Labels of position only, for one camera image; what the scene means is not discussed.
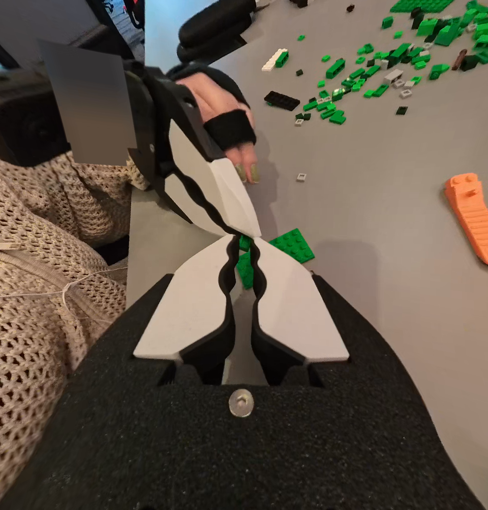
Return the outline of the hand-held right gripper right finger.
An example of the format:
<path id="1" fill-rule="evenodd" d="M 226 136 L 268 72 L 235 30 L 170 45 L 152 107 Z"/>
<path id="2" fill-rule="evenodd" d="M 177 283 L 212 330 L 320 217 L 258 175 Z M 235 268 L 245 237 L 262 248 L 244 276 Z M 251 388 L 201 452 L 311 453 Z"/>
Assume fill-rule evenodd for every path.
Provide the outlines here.
<path id="1" fill-rule="evenodd" d="M 270 386 L 292 367 L 345 363 L 350 355 L 324 302 L 324 279 L 261 238 L 250 254 L 255 302 L 251 346 Z"/>

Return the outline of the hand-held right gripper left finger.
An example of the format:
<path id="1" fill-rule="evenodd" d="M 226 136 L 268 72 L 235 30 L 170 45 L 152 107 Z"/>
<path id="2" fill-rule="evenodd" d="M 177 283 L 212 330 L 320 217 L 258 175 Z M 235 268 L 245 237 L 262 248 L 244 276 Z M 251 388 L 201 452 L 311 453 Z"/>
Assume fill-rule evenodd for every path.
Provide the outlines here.
<path id="1" fill-rule="evenodd" d="M 133 356 L 190 365 L 206 385 L 221 385 L 235 345 L 231 291 L 238 237 L 226 235 L 189 258 L 160 283 L 166 287 Z"/>

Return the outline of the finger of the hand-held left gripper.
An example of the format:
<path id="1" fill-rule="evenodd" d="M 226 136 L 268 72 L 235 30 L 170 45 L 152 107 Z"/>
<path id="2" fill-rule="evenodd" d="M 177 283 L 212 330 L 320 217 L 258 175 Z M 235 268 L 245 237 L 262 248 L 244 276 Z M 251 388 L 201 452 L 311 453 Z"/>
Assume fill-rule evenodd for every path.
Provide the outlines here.
<path id="1" fill-rule="evenodd" d="M 222 189 L 224 230 L 251 238 L 261 237 L 255 209 L 231 161 L 226 157 L 206 161 L 174 120 L 170 123 L 169 140 L 178 174 L 192 178 L 199 186 L 204 177 L 214 177 Z"/>
<path id="2" fill-rule="evenodd" d="M 226 223 L 222 189 L 214 177 L 204 177 L 202 186 L 199 186 L 192 178 L 174 171 L 165 178 L 164 184 L 167 196 L 194 225 L 219 237 L 228 234 L 224 230 Z"/>

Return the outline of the green lego base plate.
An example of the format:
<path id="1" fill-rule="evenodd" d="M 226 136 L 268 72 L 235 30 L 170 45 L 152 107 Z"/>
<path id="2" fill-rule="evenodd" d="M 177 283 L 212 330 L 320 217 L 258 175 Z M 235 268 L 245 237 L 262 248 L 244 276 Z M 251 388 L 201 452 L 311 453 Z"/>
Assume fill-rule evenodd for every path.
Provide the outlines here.
<path id="1" fill-rule="evenodd" d="M 295 228 L 283 235 L 269 241 L 269 244 L 275 246 L 279 251 L 286 253 L 301 264 L 304 264 L 315 258 L 313 251 L 304 239 L 298 228 Z M 244 290 L 253 287 L 253 267 L 250 254 L 251 238 L 241 235 L 239 240 L 239 260 L 236 269 L 241 278 Z"/>

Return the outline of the black lego plate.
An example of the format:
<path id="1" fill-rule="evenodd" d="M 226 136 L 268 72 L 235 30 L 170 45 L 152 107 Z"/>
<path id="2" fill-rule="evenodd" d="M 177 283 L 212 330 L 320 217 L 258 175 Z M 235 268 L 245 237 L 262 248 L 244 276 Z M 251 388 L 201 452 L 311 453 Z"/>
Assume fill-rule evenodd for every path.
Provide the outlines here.
<path id="1" fill-rule="evenodd" d="M 270 91 L 263 99 L 268 105 L 286 111 L 293 111 L 300 105 L 299 99 L 276 91 Z"/>

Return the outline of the white lego plate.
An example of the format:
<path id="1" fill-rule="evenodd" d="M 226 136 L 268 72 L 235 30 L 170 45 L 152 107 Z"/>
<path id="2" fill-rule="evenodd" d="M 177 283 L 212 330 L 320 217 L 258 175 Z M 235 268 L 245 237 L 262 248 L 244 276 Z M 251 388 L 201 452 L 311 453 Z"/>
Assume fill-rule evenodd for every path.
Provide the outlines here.
<path id="1" fill-rule="evenodd" d="M 264 64 L 261 68 L 262 72 L 271 72 L 276 67 L 276 61 L 283 53 L 288 53 L 287 48 L 279 48 Z"/>

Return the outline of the pile of loose lego pieces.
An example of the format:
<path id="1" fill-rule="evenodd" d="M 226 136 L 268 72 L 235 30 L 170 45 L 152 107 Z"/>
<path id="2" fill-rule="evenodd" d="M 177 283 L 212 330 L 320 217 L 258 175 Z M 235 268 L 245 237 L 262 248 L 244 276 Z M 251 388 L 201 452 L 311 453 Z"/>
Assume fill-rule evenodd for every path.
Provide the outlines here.
<path id="1" fill-rule="evenodd" d="M 371 43 L 364 44 L 356 51 L 356 68 L 343 78 L 337 88 L 330 91 L 328 87 L 335 85 L 337 78 L 343 77 L 347 65 L 344 58 L 335 59 L 325 71 L 324 79 L 317 82 L 317 96 L 308 99 L 295 115 L 295 126 L 310 120 L 312 111 L 318 112 L 322 120 L 342 125 L 346 116 L 343 110 L 338 109 L 337 102 L 349 93 L 363 91 L 363 98 L 372 99 L 382 97 L 392 88 L 399 91 L 401 99 L 411 97 L 413 88 L 422 80 L 432 82 L 453 71 L 454 62 L 436 63 L 433 50 L 449 48 L 464 35 L 470 36 L 471 47 L 466 48 L 468 53 L 457 71 L 465 73 L 488 64 L 488 5 L 482 1 L 467 1 L 461 16 L 447 14 L 437 17 L 435 13 L 425 13 L 419 8 L 411 13 L 389 13 L 381 21 L 381 30 L 393 27 L 395 14 L 409 15 L 411 30 L 419 41 L 403 42 L 385 52 L 375 50 Z M 404 71 L 400 80 L 391 86 L 384 85 L 384 77 L 397 68 Z"/>

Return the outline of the orange lego brick separator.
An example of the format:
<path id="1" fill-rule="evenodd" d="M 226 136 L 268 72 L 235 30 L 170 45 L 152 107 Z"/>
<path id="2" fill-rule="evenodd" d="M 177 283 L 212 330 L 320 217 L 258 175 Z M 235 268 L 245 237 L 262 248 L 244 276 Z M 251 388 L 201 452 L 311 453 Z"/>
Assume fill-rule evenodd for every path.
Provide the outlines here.
<path id="1" fill-rule="evenodd" d="M 445 196 L 477 257 L 488 265 L 488 208 L 475 173 L 455 175 L 445 183 Z"/>

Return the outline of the long green studded lego plate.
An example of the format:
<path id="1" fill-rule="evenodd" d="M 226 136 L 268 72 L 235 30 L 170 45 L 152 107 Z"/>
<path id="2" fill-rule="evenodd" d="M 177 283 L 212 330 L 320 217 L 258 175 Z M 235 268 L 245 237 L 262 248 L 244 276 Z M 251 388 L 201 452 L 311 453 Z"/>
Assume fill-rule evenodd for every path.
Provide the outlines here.
<path id="1" fill-rule="evenodd" d="M 448 1 L 397 1 L 389 10 L 390 13 L 411 13 L 414 9 L 421 9 L 425 13 L 438 14 L 445 10 L 453 0 Z"/>

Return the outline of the person's left hand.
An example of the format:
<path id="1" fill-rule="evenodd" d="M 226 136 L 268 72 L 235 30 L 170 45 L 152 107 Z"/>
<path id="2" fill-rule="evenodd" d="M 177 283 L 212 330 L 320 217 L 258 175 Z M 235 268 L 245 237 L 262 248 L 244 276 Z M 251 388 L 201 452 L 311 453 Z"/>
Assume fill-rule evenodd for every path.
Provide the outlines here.
<path id="1" fill-rule="evenodd" d="M 186 86 L 193 94 L 200 109 L 203 122 L 207 122 L 221 114 L 241 110 L 255 128 L 255 120 L 250 108 L 239 102 L 231 93 L 217 85 L 204 73 L 195 73 L 184 79 L 176 80 L 176 84 Z M 226 157 L 233 163 L 242 182 L 257 184 L 260 182 L 257 167 L 258 158 L 255 146 L 251 142 L 243 142 L 225 151 Z"/>

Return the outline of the black padded object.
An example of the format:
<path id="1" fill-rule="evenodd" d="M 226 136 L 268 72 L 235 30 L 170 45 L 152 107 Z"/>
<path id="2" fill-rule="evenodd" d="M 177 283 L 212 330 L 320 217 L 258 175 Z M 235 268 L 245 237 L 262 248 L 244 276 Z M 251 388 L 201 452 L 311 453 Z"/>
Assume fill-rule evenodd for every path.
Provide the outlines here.
<path id="1" fill-rule="evenodd" d="M 179 29 L 178 60 L 210 64 L 246 45 L 241 34 L 252 24 L 256 1 L 216 1 Z"/>

